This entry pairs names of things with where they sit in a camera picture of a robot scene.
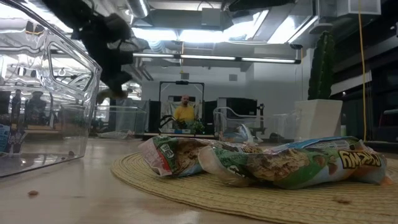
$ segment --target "wooden table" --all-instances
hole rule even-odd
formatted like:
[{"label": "wooden table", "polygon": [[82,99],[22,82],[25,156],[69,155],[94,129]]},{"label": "wooden table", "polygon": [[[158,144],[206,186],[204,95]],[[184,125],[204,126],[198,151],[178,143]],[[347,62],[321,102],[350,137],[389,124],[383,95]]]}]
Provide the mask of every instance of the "wooden table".
[{"label": "wooden table", "polygon": [[[0,179],[0,223],[265,223],[173,202],[120,182],[109,167],[138,144],[89,140],[83,159]],[[30,190],[39,195],[29,198]]]}]

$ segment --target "woven placemat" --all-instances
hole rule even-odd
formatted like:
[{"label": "woven placemat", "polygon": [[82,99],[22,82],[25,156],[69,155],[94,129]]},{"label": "woven placemat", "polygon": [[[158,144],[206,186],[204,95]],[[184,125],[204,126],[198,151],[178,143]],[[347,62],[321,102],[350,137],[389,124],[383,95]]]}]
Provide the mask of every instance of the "woven placemat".
[{"label": "woven placemat", "polygon": [[[398,161],[388,160],[398,183]],[[158,177],[141,154],[114,162],[112,173],[123,182],[176,202],[216,212],[277,223],[398,223],[398,184],[356,182],[321,184],[301,190],[229,187],[214,175],[172,179]],[[346,203],[336,202],[342,198]]]}]

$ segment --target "transparent plastic bin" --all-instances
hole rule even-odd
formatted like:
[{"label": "transparent plastic bin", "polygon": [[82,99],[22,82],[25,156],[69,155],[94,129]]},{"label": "transparent plastic bin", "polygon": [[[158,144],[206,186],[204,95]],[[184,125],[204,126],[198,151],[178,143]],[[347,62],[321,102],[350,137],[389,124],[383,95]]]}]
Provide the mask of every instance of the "transparent plastic bin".
[{"label": "transparent plastic bin", "polygon": [[0,2],[0,177],[85,155],[101,71],[23,4]]},{"label": "transparent plastic bin", "polygon": [[145,132],[147,112],[136,106],[96,106],[90,136],[131,139]]},{"label": "transparent plastic bin", "polygon": [[269,146],[293,142],[296,138],[300,116],[296,111],[271,116],[244,116],[231,108],[219,107],[213,111],[215,136],[220,141],[246,142],[238,128],[243,124],[254,137],[254,143]]}]

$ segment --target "person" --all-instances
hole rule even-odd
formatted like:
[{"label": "person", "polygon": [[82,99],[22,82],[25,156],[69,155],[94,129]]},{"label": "person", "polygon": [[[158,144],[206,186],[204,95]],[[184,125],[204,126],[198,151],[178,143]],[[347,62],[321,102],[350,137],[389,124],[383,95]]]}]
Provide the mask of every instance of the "person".
[{"label": "person", "polygon": [[193,106],[189,104],[189,96],[183,95],[181,97],[181,105],[175,109],[174,118],[178,121],[193,121],[195,119],[195,112]]}]

